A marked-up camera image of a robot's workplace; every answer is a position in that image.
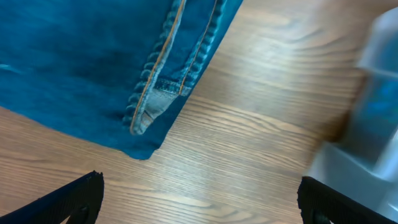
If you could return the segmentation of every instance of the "wooden surface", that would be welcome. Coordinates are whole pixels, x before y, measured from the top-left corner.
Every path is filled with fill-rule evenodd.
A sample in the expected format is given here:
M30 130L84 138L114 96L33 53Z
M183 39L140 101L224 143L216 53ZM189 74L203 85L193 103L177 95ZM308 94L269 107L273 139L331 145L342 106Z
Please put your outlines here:
M397 1L246 0L148 161L0 109L0 215L104 172L99 224L301 223L297 187L362 82L371 21Z

